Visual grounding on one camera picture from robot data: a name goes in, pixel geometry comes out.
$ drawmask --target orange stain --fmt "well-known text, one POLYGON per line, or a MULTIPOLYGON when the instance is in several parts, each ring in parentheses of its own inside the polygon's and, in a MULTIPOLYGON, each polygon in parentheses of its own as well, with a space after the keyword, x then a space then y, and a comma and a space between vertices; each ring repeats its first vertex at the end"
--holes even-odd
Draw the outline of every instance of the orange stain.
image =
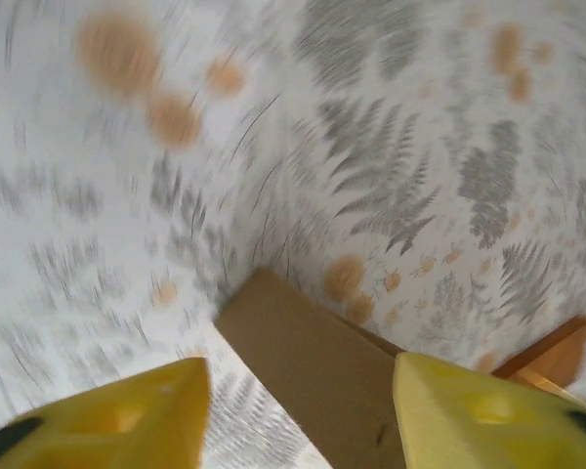
POLYGON ((171 306, 178 298, 178 287, 171 280, 164 280, 156 285, 150 295, 152 305, 158 308, 171 306))
POLYGON ((206 72, 209 89, 220 96, 236 96, 245 86, 245 71, 232 59, 216 60, 206 72))
POLYGON ((165 147, 181 149, 190 146, 201 130, 198 115, 191 102, 182 95, 154 95, 147 111, 149 130, 165 147))
POLYGON ((364 325, 371 319, 374 308, 375 303, 371 297, 359 293, 348 304, 346 317, 356 325, 364 325))
POLYGON ((534 60, 537 64, 546 65, 554 56, 554 46, 549 42, 541 42, 534 51, 534 60))
POLYGON ((508 95, 510 101, 516 104, 523 104, 529 100, 531 93, 531 76, 525 67, 518 68, 510 80, 508 95))
POLYGON ((511 76, 518 67, 522 30, 514 23, 500 26, 492 39, 491 60, 497 73, 511 76))
POLYGON ((358 293, 364 266, 356 254, 340 257, 323 272, 323 292, 332 301, 343 302, 358 293))
POLYGON ((78 31, 76 56, 89 76, 124 97, 146 94, 161 73, 152 33, 141 20, 104 12, 78 31))

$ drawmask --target fern pattern wallpaper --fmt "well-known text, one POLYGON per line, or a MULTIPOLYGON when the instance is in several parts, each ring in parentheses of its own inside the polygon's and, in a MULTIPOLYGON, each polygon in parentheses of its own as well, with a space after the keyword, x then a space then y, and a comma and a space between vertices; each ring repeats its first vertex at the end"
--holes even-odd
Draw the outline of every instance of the fern pattern wallpaper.
POLYGON ((481 371, 586 315, 586 0, 0 0, 0 425, 199 355, 204 467, 328 467, 256 266, 481 371))

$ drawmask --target yellow plastic part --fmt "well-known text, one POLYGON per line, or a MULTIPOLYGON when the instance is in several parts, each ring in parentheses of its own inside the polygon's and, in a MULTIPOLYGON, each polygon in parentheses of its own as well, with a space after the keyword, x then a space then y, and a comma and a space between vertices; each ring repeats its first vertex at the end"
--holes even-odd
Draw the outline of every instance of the yellow plastic part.
POLYGON ((408 469, 586 469, 586 407, 558 396, 403 353, 394 403, 408 469))
POLYGON ((174 362, 19 416, 43 423, 0 469, 195 469, 208 405, 206 360, 174 362))

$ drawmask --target fern leaf print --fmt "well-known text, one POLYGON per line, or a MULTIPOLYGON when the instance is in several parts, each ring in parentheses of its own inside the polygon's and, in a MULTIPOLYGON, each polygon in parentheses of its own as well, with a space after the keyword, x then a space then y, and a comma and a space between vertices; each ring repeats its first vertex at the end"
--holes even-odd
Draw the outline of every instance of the fern leaf print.
POLYGON ((308 439, 251 374, 215 387, 205 460, 222 469, 297 467, 308 439))
POLYGON ((501 310, 504 318, 517 317, 520 322, 531 321, 545 304, 551 285, 548 281, 549 261, 545 261, 545 246, 535 242, 513 244, 503 250, 501 310))
POLYGON ((488 249, 504 234, 508 202, 515 191, 517 157, 521 152, 517 124, 505 120, 492 124, 493 150, 473 149, 462 164, 458 194, 473 201, 471 233, 488 249))
POLYGON ((316 82, 328 90, 355 86, 376 52, 379 76, 393 81, 412 61, 422 36, 419 3, 410 0, 311 0, 303 23, 297 56, 311 62, 316 82))
POLYGON ((152 168, 152 186, 149 199, 161 213, 171 215, 180 195, 182 176, 180 169, 173 174, 169 156, 165 154, 152 168))
POLYGON ((433 219, 423 213, 439 194, 440 187, 422 194, 428 171, 429 152, 425 151, 413 170, 415 129, 418 113, 408 115, 397 135, 399 106, 391 107, 380 117, 382 103, 371 103, 357 118, 359 106, 341 102, 326 103, 320 110, 328 130, 325 140, 332 143, 334 158, 345 157, 332 170, 332 177, 345 175, 334 189, 341 192, 360 192, 357 198, 337 212, 337 217, 363 214, 352 226, 351 234, 375 233, 389 238, 387 251, 403 242, 401 254, 413 246, 414 238, 433 219), (339 109, 338 112, 326 112, 339 109), (348 122, 350 131, 335 132, 337 122, 348 122))

